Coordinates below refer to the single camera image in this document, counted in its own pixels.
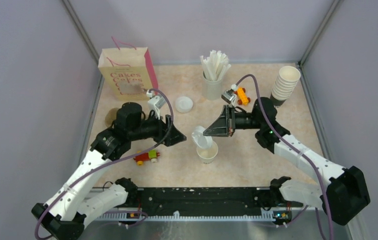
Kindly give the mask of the white plastic cup lid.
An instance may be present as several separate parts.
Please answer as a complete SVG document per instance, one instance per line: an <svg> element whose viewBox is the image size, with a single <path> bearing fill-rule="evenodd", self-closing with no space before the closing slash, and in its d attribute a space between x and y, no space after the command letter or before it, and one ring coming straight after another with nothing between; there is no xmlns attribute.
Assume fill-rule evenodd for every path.
<svg viewBox="0 0 378 240"><path fill-rule="evenodd" d="M198 125L192 131L191 137L197 147L201 149L209 149L212 147L213 139L211 136L204 135L205 128Z"/></svg>

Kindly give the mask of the white paper cup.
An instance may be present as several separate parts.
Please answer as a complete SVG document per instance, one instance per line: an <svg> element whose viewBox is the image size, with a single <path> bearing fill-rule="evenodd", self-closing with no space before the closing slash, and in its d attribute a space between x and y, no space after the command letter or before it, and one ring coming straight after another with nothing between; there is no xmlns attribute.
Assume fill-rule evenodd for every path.
<svg viewBox="0 0 378 240"><path fill-rule="evenodd" d="M218 154L218 145L213 141L210 148L197 147L196 152L202 163L210 164Z"/></svg>

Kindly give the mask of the brown pulp cup carrier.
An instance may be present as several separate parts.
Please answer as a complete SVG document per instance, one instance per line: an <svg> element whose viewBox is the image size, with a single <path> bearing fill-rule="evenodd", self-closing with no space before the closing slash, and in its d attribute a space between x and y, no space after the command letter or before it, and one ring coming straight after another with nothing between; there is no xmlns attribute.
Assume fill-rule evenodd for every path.
<svg viewBox="0 0 378 240"><path fill-rule="evenodd" d="M104 123L106 127L111 127L116 120L116 114L118 112L119 108L112 108L108 111L108 113L105 116Z"/></svg>

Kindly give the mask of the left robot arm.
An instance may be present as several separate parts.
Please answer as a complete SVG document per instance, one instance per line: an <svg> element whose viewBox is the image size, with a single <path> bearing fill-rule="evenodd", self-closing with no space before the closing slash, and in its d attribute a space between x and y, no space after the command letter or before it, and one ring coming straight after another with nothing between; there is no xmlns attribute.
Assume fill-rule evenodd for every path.
<svg viewBox="0 0 378 240"><path fill-rule="evenodd" d="M157 145L170 147L186 141L187 137L172 120L171 115L162 120L153 110L145 115L138 103L124 103L112 126L96 136L85 158L63 187L45 203L37 203L32 208L38 226L44 227L57 240L76 240L92 221L108 210L122 204L134 205L137 193L126 178L90 199L86 196L112 164L119 162L131 149L132 142L150 138Z"/></svg>

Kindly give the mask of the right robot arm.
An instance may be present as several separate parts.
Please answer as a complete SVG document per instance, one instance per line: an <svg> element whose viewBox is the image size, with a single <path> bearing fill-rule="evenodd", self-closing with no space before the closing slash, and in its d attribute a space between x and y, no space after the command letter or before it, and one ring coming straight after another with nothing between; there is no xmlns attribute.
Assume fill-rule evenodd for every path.
<svg viewBox="0 0 378 240"><path fill-rule="evenodd" d="M270 200L276 206L298 202L322 209L331 220L347 225L371 202L362 170L334 163L302 144L276 121L277 109L267 97L255 100L252 111L237 111L228 104L220 116L204 130L204 136L231 137L236 130L256 130L258 144L291 162L318 186L290 177L272 181Z"/></svg>

